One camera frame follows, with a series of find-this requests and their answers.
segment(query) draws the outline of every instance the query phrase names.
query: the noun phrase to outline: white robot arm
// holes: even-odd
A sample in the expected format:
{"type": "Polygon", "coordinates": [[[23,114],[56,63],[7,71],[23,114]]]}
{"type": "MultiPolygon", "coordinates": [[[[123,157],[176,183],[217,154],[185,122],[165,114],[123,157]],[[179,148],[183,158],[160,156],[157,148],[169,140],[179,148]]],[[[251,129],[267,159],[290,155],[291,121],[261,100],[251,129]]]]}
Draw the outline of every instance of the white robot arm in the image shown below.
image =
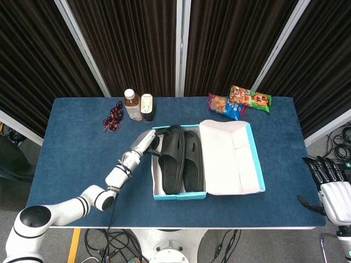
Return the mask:
{"type": "Polygon", "coordinates": [[[124,153],[111,173],[106,177],[107,190],[92,185],[71,200],[54,205],[36,205],[22,210],[16,217],[6,243],[7,258],[4,263],[43,262],[39,254],[46,231],[52,224],[67,225],[89,214],[91,207],[105,211],[110,207],[122,185],[131,178],[131,173],[140,162],[140,157],[150,149],[155,130],[143,132],[124,153]]]}
{"type": "MultiPolygon", "coordinates": [[[[317,160],[303,158],[308,165],[316,183],[319,199],[323,207],[308,203],[302,196],[297,196],[300,203],[307,209],[326,215],[330,222],[338,226],[336,237],[339,240],[346,260],[351,263],[351,183],[338,166],[329,158],[317,157],[317,160]]],[[[321,248],[324,261],[323,237],[321,248]]]]}

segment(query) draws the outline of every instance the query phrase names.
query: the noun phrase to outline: small bottle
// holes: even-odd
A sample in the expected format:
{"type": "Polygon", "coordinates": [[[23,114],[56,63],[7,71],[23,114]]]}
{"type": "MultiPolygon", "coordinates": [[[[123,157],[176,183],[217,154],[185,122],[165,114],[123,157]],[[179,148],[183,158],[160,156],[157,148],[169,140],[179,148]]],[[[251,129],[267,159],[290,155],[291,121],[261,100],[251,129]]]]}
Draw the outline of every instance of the small bottle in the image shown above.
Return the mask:
{"type": "Polygon", "coordinates": [[[126,105],[126,110],[129,114],[129,117],[136,121],[141,121],[143,116],[140,112],[140,98],[139,96],[132,90],[126,89],[124,91],[124,104],[126,105]]]}
{"type": "Polygon", "coordinates": [[[154,106],[151,94],[143,94],[141,96],[141,115],[146,122],[151,122],[154,118],[154,106]]]}

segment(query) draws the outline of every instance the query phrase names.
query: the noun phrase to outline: curtain fold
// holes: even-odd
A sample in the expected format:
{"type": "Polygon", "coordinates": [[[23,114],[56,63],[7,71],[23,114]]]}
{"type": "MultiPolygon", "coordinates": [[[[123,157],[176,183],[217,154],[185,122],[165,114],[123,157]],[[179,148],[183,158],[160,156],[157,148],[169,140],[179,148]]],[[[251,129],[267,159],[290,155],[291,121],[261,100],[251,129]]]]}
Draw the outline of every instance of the curtain fold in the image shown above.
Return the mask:
{"type": "Polygon", "coordinates": [[[0,1],[0,110],[44,136],[57,97],[102,96],[53,1],[0,1]]]}
{"type": "Polygon", "coordinates": [[[305,138],[351,108],[350,18],[350,1],[312,0],[258,87],[294,98],[305,138]]]}
{"type": "Polygon", "coordinates": [[[69,0],[112,96],[175,95],[177,0],[69,0]]]}
{"type": "Polygon", "coordinates": [[[192,0],[185,96],[250,89],[297,0],[192,0]]]}

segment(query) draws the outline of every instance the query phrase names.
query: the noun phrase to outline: blue table cover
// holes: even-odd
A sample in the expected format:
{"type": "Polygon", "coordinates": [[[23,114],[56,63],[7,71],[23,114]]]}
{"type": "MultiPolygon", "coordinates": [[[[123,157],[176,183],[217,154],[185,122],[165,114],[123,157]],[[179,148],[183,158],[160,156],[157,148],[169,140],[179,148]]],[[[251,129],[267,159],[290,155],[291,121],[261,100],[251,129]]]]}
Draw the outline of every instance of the blue table cover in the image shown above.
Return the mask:
{"type": "MultiPolygon", "coordinates": [[[[152,122],[131,120],[103,130],[103,119],[122,98],[60,98],[54,101],[27,206],[55,204],[79,196],[88,186],[106,187],[105,177],[143,131],[168,124],[230,121],[210,111],[206,97],[154,98],[152,122]]],[[[323,226],[323,216],[302,207],[296,196],[318,204],[316,187],[293,100],[273,97],[271,113],[247,108],[266,191],[245,196],[207,195],[204,200],[155,201],[151,157],[144,156],[117,200],[113,227],[302,227],[323,226]]],[[[111,209],[95,208],[77,227],[106,227],[111,209]]]]}

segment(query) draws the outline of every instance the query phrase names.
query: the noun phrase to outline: snack bag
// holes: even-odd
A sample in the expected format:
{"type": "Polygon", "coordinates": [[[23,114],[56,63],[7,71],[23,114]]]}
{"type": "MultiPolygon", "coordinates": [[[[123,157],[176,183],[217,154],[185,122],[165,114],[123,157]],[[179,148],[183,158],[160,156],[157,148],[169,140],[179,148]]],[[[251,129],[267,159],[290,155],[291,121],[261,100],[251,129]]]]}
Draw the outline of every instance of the snack bag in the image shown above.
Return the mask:
{"type": "Polygon", "coordinates": [[[237,121],[241,119],[245,112],[244,105],[232,103],[228,97],[217,96],[211,93],[208,93],[208,108],[237,121]]]}
{"type": "Polygon", "coordinates": [[[272,105],[271,95],[243,89],[235,85],[231,86],[229,99],[231,102],[257,108],[259,110],[267,111],[268,113],[272,105]]]}

